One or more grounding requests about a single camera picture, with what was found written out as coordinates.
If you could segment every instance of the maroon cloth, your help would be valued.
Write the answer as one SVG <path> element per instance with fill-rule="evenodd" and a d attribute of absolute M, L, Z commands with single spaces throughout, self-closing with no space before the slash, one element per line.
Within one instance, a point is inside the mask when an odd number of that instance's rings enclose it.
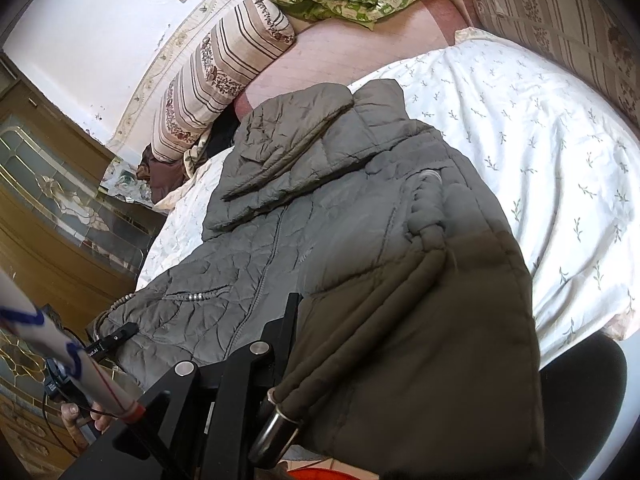
<path fill-rule="evenodd" d="M 146 180 L 151 188 L 151 201 L 156 204 L 187 180 L 182 160 L 161 162 L 151 152 L 151 144 L 142 152 L 142 161 L 136 171 L 138 180 Z"/>

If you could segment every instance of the wall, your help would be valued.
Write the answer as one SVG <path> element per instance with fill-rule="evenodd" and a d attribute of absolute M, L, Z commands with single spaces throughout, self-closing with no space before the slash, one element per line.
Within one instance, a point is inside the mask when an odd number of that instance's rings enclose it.
<path fill-rule="evenodd" d="M 92 137 L 113 135 L 172 31 L 202 0 L 34 0 L 4 50 Z"/>

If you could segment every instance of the bed sheet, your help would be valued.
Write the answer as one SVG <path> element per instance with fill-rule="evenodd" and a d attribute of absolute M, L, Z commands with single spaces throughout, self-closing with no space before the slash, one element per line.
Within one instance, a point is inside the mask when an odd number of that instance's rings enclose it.
<path fill-rule="evenodd" d="M 638 284 L 640 144 L 618 113 L 564 69 L 486 32 L 392 63 L 350 85 L 394 78 L 410 117 L 433 124 L 496 194 L 533 276 L 542 365 L 607 326 L 628 337 Z M 169 215 L 138 288 L 201 242 L 226 153 Z"/>

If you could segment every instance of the metal bolt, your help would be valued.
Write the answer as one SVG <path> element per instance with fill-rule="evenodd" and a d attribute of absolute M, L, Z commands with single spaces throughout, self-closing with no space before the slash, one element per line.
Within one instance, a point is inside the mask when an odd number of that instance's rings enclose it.
<path fill-rule="evenodd" d="M 265 343 L 264 341 L 256 341 L 249 346 L 249 350 L 252 354 L 262 355 L 266 354 L 269 351 L 269 343 Z"/>
<path fill-rule="evenodd" d="M 191 361 L 182 361 L 175 365 L 174 371 L 180 377 L 184 377 L 192 373 L 196 369 L 195 365 Z"/>

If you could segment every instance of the red object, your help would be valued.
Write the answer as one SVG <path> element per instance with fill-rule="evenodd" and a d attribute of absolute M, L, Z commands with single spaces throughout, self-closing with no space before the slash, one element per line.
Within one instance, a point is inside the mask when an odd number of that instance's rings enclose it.
<path fill-rule="evenodd" d="M 304 469 L 294 469 L 287 471 L 296 480 L 359 480 L 355 476 L 347 475 L 341 471 L 331 469 L 320 469 L 317 467 L 305 467 Z"/>

